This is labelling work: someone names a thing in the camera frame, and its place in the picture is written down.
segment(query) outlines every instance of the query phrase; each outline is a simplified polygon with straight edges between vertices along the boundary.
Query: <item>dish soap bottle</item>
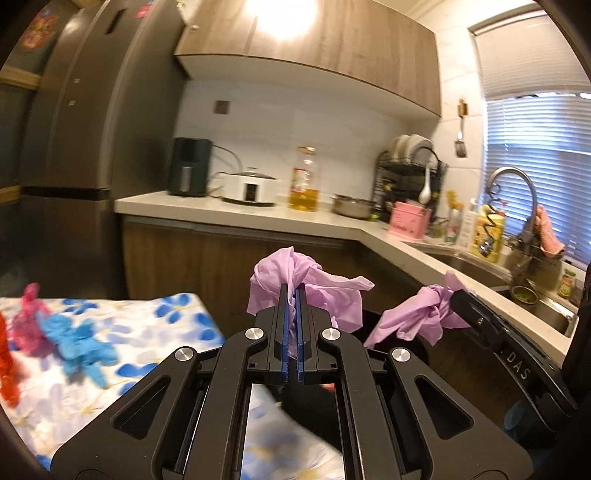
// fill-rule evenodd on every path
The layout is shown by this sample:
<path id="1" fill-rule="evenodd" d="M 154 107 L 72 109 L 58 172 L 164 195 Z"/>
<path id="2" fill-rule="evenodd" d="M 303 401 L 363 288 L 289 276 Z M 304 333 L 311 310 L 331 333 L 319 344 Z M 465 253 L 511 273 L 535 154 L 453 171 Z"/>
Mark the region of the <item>dish soap bottle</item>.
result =
<path id="1" fill-rule="evenodd" d="M 464 222 L 462 223 L 462 229 L 460 230 L 457 246 L 463 248 L 464 250 L 468 250 L 470 248 L 470 243 L 474 237 L 477 220 L 478 211 L 476 199 L 470 199 L 470 209 L 464 214 Z"/>
<path id="2" fill-rule="evenodd" d="M 470 253 L 480 257 L 488 262 L 497 263 L 499 261 L 499 253 L 503 246 L 503 230 L 505 229 L 505 212 L 493 213 L 488 205 L 483 205 L 480 209 L 480 215 L 476 220 L 476 228 L 474 229 L 474 238 L 470 245 Z M 492 252 L 488 257 L 480 253 L 481 243 L 492 236 L 495 242 L 493 243 Z"/>

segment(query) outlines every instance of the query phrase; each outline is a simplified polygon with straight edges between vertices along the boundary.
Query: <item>power cord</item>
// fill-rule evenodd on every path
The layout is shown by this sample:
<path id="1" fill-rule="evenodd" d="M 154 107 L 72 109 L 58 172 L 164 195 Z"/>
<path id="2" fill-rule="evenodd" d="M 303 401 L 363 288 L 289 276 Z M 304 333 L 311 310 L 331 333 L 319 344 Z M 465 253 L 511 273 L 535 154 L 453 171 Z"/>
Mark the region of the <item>power cord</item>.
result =
<path id="1" fill-rule="evenodd" d="M 240 160 L 240 157 L 239 157 L 238 155 L 236 155 L 236 154 L 235 154 L 235 153 L 234 153 L 232 150 L 230 150 L 230 149 L 228 149 L 228 148 L 226 148 L 226 147 L 220 147 L 219 145 L 216 145 L 216 144 L 213 144 L 213 146 L 214 146 L 215 148 L 218 148 L 218 149 L 220 149 L 220 150 L 223 150 L 223 151 L 226 151 L 226 152 L 228 152 L 230 155 L 232 155 L 232 156 L 233 156 L 233 157 L 236 159 L 236 163 L 238 164 L 238 172 L 237 172 L 237 173 L 240 173 L 240 172 L 243 172 L 243 171 L 244 171 L 244 164 L 242 163 L 242 160 Z M 228 165 L 229 167 L 231 167 L 231 165 L 230 165 L 228 162 L 226 162 L 224 159 L 222 159 L 222 158 L 220 158 L 220 157 L 218 157 L 218 159 L 219 159 L 219 160 L 220 160 L 222 163 L 225 163 L 226 165 Z M 207 187 L 209 188 L 209 183 L 210 183 L 210 182 L 211 182 L 211 181 L 212 181 L 214 178 L 216 178 L 218 175 L 221 175 L 222 173 L 223 173 L 223 174 L 225 174 L 225 175 L 228 175 L 228 172 L 225 172 L 225 171 L 217 171 L 217 172 L 215 172 L 215 173 L 214 173 L 214 174 L 213 174 L 211 177 L 209 177 L 209 178 L 207 179 Z M 216 192 L 216 191 L 220 190 L 221 188 L 223 188 L 223 186 L 215 187 L 215 188 L 214 188 L 214 189 L 212 189 L 212 190 L 208 190 L 208 191 L 207 191 L 207 196 L 208 196 L 208 197 L 211 197 L 211 198 L 215 198 L 215 199 L 222 198 L 222 197 L 223 197 L 223 195 L 212 195 L 212 193 L 213 193 L 213 192 Z"/>
<path id="2" fill-rule="evenodd" d="M 209 177 L 209 178 L 207 179 L 207 186 L 209 187 L 209 183 L 210 183 L 210 182 L 211 182 L 211 181 L 212 181 L 212 180 L 213 180 L 215 177 L 217 177 L 218 175 L 220 175 L 220 174 L 222 174 L 222 173 L 223 173 L 223 174 L 225 174 L 225 175 L 228 175 L 228 172 L 225 172 L 225 171 L 217 171 L 217 172 L 215 172 L 215 173 L 214 173 L 214 174 L 213 174 L 211 177 Z M 208 191 L 207 191 L 207 196 L 208 196 L 208 197 L 211 197 L 211 198 L 215 198 L 215 199 L 222 198 L 222 197 L 223 197 L 223 195 L 212 195 L 212 193 L 213 193 L 213 192 L 216 192 L 216 191 L 218 191 L 218 190 L 219 190 L 219 189 L 221 189 L 221 188 L 223 188 L 223 185 L 220 185 L 219 187 L 215 187 L 214 189 L 208 190 Z"/>
<path id="3" fill-rule="evenodd" d="M 225 147 L 220 147 L 219 145 L 213 144 L 214 147 L 219 148 L 220 150 L 224 150 L 226 152 L 228 152 L 229 154 L 231 154 L 235 159 L 236 162 L 238 163 L 238 173 L 244 171 L 244 165 L 242 164 L 242 160 L 240 160 L 240 157 L 238 155 L 236 155 L 232 150 L 225 148 Z"/>

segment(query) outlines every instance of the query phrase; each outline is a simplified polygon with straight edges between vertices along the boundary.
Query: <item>faucet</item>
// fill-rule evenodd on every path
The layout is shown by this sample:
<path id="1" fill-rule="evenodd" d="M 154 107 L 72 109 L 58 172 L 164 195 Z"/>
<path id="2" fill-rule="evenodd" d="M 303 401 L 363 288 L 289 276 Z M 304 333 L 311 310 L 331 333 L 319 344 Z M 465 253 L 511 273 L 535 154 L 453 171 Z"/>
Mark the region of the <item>faucet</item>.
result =
<path id="1" fill-rule="evenodd" d="M 492 207 L 490 205 L 490 203 L 493 200 L 496 200 L 496 198 L 494 197 L 495 194 L 493 192 L 495 180 L 497 179 L 497 177 L 500 177 L 501 175 L 504 175 L 505 173 L 513 173 L 515 175 L 519 175 L 522 179 L 525 180 L 525 182 L 527 183 L 527 186 L 530 188 L 531 216 L 530 216 L 530 218 L 528 218 L 526 220 L 523 230 L 521 231 L 521 242 L 524 245 L 523 253 L 525 255 L 529 256 L 531 241 L 533 240 L 533 237 L 534 237 L 535 214 L 536 214 L 536 210 L 538 209 L 538 195 L 536 194 L 534 183 L 531 181 L 531 178 L 529 178 L 525 172 L 523 172 L 522 170 L 515 168 L 515 167 L 498 168 L 497 170 L 495 170 L 492 173 L 492 175 L 490 176 L 490 178 L 486 182 L 486 187 L 485 187 L 485 192 L 491 197 L 491 201 L 489 202 L 488 206 L 493 211 L 495 211 L 496 209 L 494 207 Z M 495 239 L 489 234 L 488 238 L 480 244 L 480 246 L 479 246 L 480 253 L 484 257 L 488 257 L 491 254 L 494 242 L 495 242 Z"/>

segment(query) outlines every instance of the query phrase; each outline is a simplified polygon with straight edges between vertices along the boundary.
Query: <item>pink towel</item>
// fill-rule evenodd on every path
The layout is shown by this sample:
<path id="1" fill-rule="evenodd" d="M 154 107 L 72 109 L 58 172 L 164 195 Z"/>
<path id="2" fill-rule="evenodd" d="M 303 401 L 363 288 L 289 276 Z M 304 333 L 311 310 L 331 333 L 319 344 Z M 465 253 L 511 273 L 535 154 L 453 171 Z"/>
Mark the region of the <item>pink towel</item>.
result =
<path id="1" fill-rule="evenodd" d="M 10 330 L 12 341 L 29 356 L 45 356 L 53 345 L 45 338 L 37 324 L 37 312 L 49 317 L 51 312 L 42 300 L 37 298 L 39 283 L 31 283 L 22 294 L 21 310 L 12 319 Z"/>
<path id="2" fill-rule="evenodd" d="M 255 265 L 246 311 L 256 315 L 259 310 L 277 305 L 282 283 L 287 283 L 291 320 L 296 313 L 294 291 L 304 283 L 308 305 L 327 310 L 333 327 L 345 332 L 354 332 L 361 327 L 363 320 L 359 291 L 374 287 L 373 283 L 363 277 L 350 280 L 331 275 L 323 271 L 313 258 L 295 252 L 293 247 L 281 248 Z M 296 358 L 295 342 L 296 329 L 292 323 L 289 344 L 292 358 Z"/>
<path id="3" fill-rule="evenodd" d="M 555 257 L 564 251 L 564 244 L 560 242 L 552 230 L 552 222 L 543 205 L 538 205 L 535 215 L 535 225 L 540 229 L 542 252 L 548 257 Z"/>
<path id="4" fill-rule="evenodd" d="M 386 310 L 363 345 L 373 348 L 394 332 L 402 340 L 412 340 L 420 334 L 435 345 L 443 336 L 444 328 L 468 328 L 470 325 L 450 307 L 452 294 L 466 287 L 451 271 L 445 274 L 445 282 L 445 287 L 423 287 L 414 297 Z"/>

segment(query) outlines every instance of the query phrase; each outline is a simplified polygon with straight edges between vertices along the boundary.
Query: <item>upper cabinet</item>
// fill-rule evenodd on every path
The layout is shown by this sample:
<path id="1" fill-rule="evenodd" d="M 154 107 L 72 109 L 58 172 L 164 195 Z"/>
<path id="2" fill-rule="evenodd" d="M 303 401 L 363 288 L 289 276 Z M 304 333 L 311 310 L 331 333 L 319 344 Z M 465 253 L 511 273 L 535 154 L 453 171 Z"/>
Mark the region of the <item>upper cabinet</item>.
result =
<path id="1" fill-rule="evenodd" d="M 247 0 L 202 0 L 176 55 L 244 55 L 256 15 Z"/>
<path id="2" fill-rule="evenodd" d="M 292 85 L 361 95 L 372 105 L 390 103 L 391 112 L 409 119 L 441 114 L 434 33 L 374 0 L 203 0 L 176 55 L 192 77 L 289 78 Z M 211 55 L 242 59 L 203 58 Z M 427 112 L 421 117 L 420 110 Z"/>
<path id="3" fill-rule="evenodd" d="M 338 71 L 345 36 L 343 0 L 302 0 L 293 5 L 292 11 L 271 8 L 258 13 L 248 56 Z"/>
<path id="4" fill-rule="evenodd" d="M 342 0 L 337 71 L 396 93 L 440 115 L 435 35 L 373 0 Z"/>

